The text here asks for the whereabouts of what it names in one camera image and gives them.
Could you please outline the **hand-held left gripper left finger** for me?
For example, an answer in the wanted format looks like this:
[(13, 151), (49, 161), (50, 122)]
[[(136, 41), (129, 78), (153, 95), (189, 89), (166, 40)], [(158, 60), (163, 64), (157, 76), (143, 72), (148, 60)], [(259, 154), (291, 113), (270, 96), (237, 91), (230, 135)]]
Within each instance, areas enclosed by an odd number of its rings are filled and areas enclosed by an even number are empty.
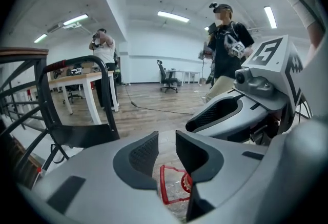
[(24, 199), (48, 223), (178, 223), (152, 177), (158, 133), (126, 137), (77, 153)]

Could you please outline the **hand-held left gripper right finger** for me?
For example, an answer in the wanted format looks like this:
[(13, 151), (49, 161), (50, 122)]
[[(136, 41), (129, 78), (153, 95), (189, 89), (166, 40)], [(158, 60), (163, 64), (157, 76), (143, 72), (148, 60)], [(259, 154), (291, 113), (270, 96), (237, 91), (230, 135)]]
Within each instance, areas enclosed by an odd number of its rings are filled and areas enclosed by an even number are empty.
[(327, 135), (293, 130), (265, 147), (177, 131), (176, 152), (192, 179), (189, 222), (288, 222), (326, 171)]

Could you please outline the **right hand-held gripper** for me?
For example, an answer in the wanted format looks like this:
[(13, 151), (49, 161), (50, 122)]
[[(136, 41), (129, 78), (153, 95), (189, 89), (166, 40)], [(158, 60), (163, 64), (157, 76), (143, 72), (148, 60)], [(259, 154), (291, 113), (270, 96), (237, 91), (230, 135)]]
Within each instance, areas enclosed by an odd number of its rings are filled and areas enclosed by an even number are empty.
[(290, 129), (296, 115), (310, 109), (297, 75), (302, 60), (288, 35), (263, 42), (235, 73), (234, 88), (213, 98), (186, 124), (186, 130), (201, 136), (241, 141), (241, 132), (251, 129), (250, 139), (267, 146)]

